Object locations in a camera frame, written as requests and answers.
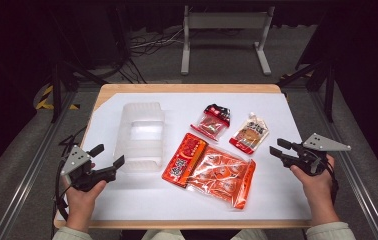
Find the person's lap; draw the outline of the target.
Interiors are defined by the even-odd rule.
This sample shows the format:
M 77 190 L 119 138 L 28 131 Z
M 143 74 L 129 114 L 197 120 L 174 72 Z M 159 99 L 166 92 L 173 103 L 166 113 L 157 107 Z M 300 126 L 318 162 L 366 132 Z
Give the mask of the person's lap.
M 243 229 L 231 238 L 221 237 L 214 239 L 211 234 L 195 232 L 185 236 L 181 230 L 148 230 L 141 240 L 268 240 L 267 235 L 261 229 Z

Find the clear plastic container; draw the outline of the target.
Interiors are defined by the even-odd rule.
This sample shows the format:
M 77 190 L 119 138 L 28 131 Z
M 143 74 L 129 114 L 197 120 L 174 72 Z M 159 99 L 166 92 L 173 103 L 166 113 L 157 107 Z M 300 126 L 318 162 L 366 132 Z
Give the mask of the clear plastic container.
M 165 114 L 158 102 L 123 106 L 114 156 L 124 156 L 127 173 L 159 171 L 164 155 Z

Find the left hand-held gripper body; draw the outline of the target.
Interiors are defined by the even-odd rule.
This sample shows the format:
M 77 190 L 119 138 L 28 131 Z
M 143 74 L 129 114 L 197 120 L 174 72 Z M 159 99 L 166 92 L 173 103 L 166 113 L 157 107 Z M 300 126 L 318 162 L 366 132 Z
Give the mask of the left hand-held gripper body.
M 88 155 L 88 151 L 84 151 L 79 146 L 74 146 L 60 170 L 60 174 L 66 178 L 68 184 L 84 192 L 91 190 L 101 180 L 106 182 L 116 180 L 117 169 L 113 165 L 94 170 L 92 158 Z

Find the grey metal stand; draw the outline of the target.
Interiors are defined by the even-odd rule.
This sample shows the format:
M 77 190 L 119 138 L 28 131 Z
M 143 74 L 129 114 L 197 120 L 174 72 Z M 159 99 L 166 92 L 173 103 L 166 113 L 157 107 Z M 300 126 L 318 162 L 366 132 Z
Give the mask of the grey metal stand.
M 191 12 L 184 8 L 181 74 L 189 74 L 191 29 L 259 29 L 260 38 L 253 44 L 263 74 L 269 76 L 271 68 L 264 52 L 265 42 L 271 27 L 275 7 L 260 12 Z

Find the cream snack packet red base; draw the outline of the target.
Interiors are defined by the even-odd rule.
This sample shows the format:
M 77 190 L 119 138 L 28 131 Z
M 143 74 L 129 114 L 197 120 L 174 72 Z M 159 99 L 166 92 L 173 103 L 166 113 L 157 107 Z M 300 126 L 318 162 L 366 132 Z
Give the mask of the cream snack packet red base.
M 268 135 L 269 128 L 265 121 L 251 112 L 229 143 L 243 153 L 252 155 Z

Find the black tape floor mark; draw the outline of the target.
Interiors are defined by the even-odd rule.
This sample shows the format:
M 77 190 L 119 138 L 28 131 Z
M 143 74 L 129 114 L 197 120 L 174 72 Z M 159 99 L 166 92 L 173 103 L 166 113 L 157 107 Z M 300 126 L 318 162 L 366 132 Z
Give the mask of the black tape floor mark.
M 58 145 L 63 147 L 61 156 L 65 157 L 72 149 L 73 146 L 78 145 L 78 142 L 76 141 L 76 138 L 83 133 L 86 130 L 86 126 L 79 129 L 74 134 L 69 135 L 65 139 L 61 140 Z

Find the person's left hand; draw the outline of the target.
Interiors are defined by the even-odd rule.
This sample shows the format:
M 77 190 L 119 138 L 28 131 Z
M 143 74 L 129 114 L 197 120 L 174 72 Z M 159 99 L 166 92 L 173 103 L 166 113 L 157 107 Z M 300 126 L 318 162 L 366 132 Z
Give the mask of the person's left hand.
M 89 221 L 95 208 L 96 199 L 107 185 L 106 181 L 101 180 L 88 192 L 75 189 L 72 185 L 68 184 L 66 180 L 63 180 L 63 182 L 67 187 L 65 194 L 69 205 L 67 221 Z

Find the person's right hand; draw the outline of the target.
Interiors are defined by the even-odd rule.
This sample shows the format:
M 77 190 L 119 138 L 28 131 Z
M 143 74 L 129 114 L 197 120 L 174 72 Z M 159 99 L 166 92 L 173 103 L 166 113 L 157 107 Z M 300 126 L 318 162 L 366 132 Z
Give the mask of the person's right hand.
M 332 177 L 330 173 L 324 170 L 320 175 L 309 176 L 295 165 L 292 165 L 290 170 L 303 185 L 311 210 L 311 225 L 316 226 L 338 221 L 339 218 L 332 203 Z

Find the large orange snack bag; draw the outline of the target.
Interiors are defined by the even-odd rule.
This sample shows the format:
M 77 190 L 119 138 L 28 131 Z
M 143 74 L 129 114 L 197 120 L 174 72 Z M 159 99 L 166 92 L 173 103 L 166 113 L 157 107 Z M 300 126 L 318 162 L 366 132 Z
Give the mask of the large orange snack bag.
M 242 210 L 255 169 L 254 160 L 245 160 L 186 133 L 163 171 L 162 179 L 221 199 Z

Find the black tripod stand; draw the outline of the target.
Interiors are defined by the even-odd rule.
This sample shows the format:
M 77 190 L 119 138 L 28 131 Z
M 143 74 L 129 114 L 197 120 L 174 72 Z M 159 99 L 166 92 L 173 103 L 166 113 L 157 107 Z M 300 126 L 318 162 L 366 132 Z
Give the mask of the black tripod stand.
M 327 120 L 333 122 L 333 96 L 334 96 L 334 60 L 320 60 L 316 63 L 309 64 L 301 70 L 297 70 L 291 75 L 283 76 L 277 86 L 283 88 L 284 86 L 300 79 L 304 75 L 311 73 L 311 77 L 306 83 L 306 89 L 310 92 L 317 92 L 319 88 L 326 83 L 324 96 L 324 113 Z
M 58 24 L 57 19 L 52 14 L 51 11 L 48 11 L 48 23 L 52 25 L 46 39 L 49 41 L 50 49 L 47 51 L 51 62 L 52 74 L 51 74 L 51 83 L 53 86 L 53 106 L 54 113 L 52 117 L 52 122 L 57 123 L 60 119 L 60 116 L 66 106 L 63 104 L 61 96 L 61 87 L 64 86 L 66 91 L 76 92 L 79 83 L 77 77 L 74 75 L 74 72 L 79 73 L 86 79 L 99 86 L 106 84 L 106 81 L 95 76 L 94 74 L 86 71 L 80 66 L 69 62 L 64 58 L 64 54 L 61 47 L 61 39 L 63 31 L 61 26 Z

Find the aluminium rail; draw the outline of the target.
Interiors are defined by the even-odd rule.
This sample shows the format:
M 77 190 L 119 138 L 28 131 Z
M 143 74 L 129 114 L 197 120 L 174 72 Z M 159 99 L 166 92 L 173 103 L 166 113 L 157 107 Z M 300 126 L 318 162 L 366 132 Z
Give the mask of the aluminium rail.
M 342 136 L 338 131 L 335 122 L 330 122 L 328 119 L 325 110 L 324 110 L 324 101 L 321 99 L 319 93 L 310 94 L 312 101 L 314 102 L 315 108 L 320 112 L 321 120 L 326 126 L 327 133 L 334 138 L 335 140 L 341 141 Z M 368 222 L 375 240 L 378 240 L 378 209 L 377 205 L 373 202 L 373 198 L 370 195 L 370 191 L 367 189 L 363 179 L 361 178 L 360 173 L 356 169 L 356 166 L 351 157 L 351 153 L 348 152 L 339 152 L 338 156 L 340 158 L 340 166 L 342 167 L 345 176 L 350 184 L 350 187 L 353 191 L 353 194 L 356 197 L 364 217 Z
M 12 200 L 10 201 L 7 210 L 5 211 L 3 217 L 0 220 L 0 240 L 6 240 L 9 235 L 12 226 L 14 225 L 33 185 L 40 172 L 40 169 L 47 157 L 47 152 L 53 142 L 53 139 L 58 132 L 60 124 L 62 123 L 69 106 L 72 104 L 76 93 L 67 92 L 64 95 L 63 101 L 61 102 L 62 110 L 59 113 L 56 121 L 50 123 L 48 129 L 32 158 L 32 161 L 27 168 L 25 175 L 23 176 L 21 182 L 19 183 Z

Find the yellow and black hazard tape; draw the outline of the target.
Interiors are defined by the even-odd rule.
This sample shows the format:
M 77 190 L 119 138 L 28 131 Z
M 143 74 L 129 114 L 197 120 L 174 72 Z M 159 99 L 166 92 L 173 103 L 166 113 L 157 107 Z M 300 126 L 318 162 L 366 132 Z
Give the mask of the yellow and black hazard tape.
M 53 86 L 48 85 L 45 88 L 45 90 L 42 92 L 41 98 L 39 102 L 36 104 L 36 109 L 48 109 L 48 110 L 54 109 L 54 105 L 48 102 L 48 98 L 52 92 L 53 92 Z

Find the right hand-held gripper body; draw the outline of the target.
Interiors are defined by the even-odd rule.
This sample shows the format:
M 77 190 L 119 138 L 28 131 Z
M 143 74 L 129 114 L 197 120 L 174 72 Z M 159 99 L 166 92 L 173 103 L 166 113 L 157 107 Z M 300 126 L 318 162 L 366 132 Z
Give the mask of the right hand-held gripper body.
M 296 157 L 283 154 L 281 159 L 283 166 L 290 168 L 292 165 L 299 167 L 309 176 L 320 175 L 329 166 L 327 159 L 328 151 L 350 151 L 349 145 L 313 133 L 302 143 L 292 143 Z

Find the red and black snack packet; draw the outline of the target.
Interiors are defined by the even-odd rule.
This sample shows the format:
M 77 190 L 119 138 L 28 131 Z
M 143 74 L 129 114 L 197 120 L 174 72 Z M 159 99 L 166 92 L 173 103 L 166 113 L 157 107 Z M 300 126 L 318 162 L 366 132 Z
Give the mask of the red and black snack packet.
M 208 105 L 199 121 L 191 128 L 204 136 L 218 141 L 223 132 L 230 127 L 231 112 L 229 108 L 217 104 Z

